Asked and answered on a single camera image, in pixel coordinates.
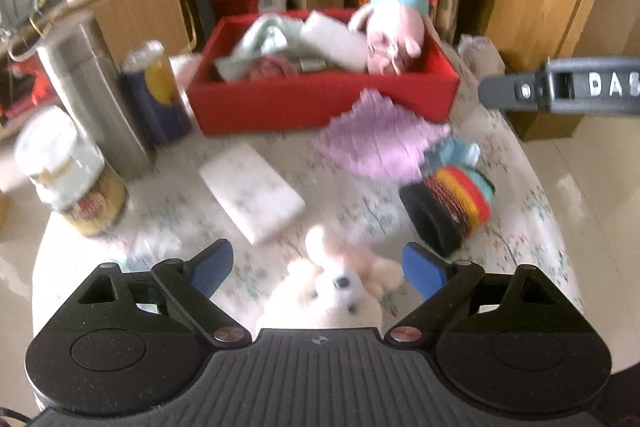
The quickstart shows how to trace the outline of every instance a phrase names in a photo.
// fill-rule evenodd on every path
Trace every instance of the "tile floor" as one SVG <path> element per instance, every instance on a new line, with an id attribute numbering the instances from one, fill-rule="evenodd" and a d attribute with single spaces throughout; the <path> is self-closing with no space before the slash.
<path id="1" fill-rule="evenodd" d="M 11 199 L 0 232 L 0 405 L 34 414 L 22 361 L 31 338 L 30 280 L 49 213 L 0 144 L 0 188 Z M 640 121 L 589 118 L 572 139 L 524 145 L 564 234 L 586 315 L 614 368 L 640 360 Z"/>

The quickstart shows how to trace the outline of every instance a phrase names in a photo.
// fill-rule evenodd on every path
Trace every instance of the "screw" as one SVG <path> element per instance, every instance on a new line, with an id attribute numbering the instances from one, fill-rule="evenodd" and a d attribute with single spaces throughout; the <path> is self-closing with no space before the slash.
<path id="1" fill-rule="evenodd" d="M 522 84 L 520 86 L 520 92 L 524 98 L 531 98 L 531 86 L 529 86 L 529 84 Z"/>
<path id="2" fill-rule="evenodd" d="M 224 326 L 223 328 L 218 328 L 214 331 L 213 336 L 220 342 L 239 342 L 244 339 L 244 330 L 237 326 Z"/>
<path id="3" fill-rule="evenodd" d="M 422 332 L 412 326 L 398 326 L 391 330 L 391 338 L 399 343 L 417 342 L 422 337 Z"/>

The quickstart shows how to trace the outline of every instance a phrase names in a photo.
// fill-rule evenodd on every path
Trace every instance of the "red stripe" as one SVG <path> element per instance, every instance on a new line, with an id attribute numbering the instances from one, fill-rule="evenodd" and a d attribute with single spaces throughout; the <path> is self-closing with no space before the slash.
<path id="1" fill-rule="evenodd" d="M 489 203 L 484 199 L 482 192 L 476 186 L 476 184 L 469 179 L 469 177 L 457 167 L 453 165 L 447 165 L 444 168 L 455 181 L 457 181 L 462 188 L 466 190 L 466 193 L 469 194 L 471 199 L 476 204 L 478 208 L 478 219 L 481 223 L 489 220 L 489 216 L 491 214 L 491 208 L 489 207 Z"/>

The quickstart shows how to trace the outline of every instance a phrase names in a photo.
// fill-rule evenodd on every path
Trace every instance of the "stainless steel thermos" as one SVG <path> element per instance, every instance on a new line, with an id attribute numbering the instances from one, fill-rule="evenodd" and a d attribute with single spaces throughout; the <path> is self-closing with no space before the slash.
<path id="1" fill-rule="evenodd" d="M 153 146 L 120 92 L 93 14 L 80 12 L 55 26 L 38 56 L 68 113 L 115 171 L 133 179 L 151 170 Z"/>

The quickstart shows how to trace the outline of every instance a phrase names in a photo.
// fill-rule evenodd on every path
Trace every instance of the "table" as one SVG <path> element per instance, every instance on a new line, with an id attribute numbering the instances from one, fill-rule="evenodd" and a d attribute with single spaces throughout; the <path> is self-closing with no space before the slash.
<path id="1" fill-rule="evenodd" d="M 479 169 L 497 191 L 491 220 L 471 235 L 456 258 L 471 259 L 496 273 L 512 273 L 521 263 L 535 264 L 582 310 L 561 232 L 527 157 L 501 115 L 479 105 L 473 74 L 451 48 L 443 47 L 462 79 L 451 115 L 453 130 L 480 145 Z M 82 237 L 62 216 L 51 214 L 33 269 L 34 333 L 99 263 L 113 261 L 124 271 L 145 270 L 167 257 L 190 259 L 219 237 L 228 238 L 234 247 L 234 268 L 212 300 L 249 330 L 262 314 L 262 303 L 286 275 L 288 262 L 305 255 L 306 231 L 316 223 L 399 261 L 402 247 L 419 238 L 398 187 L 338 168 L 311 145 L 316 134 L 207 138 L 193 133 L 159 152 L 154 172 L 130 185 L 122 221 L 99 239 Z M 242 140 L 306 201 L 302 217 L 261 247 L 252 247 L 242 237 L 198 175 L 209 158 Z M 408 283 L 386 295 L 385 326 L 421 301 Z"/>

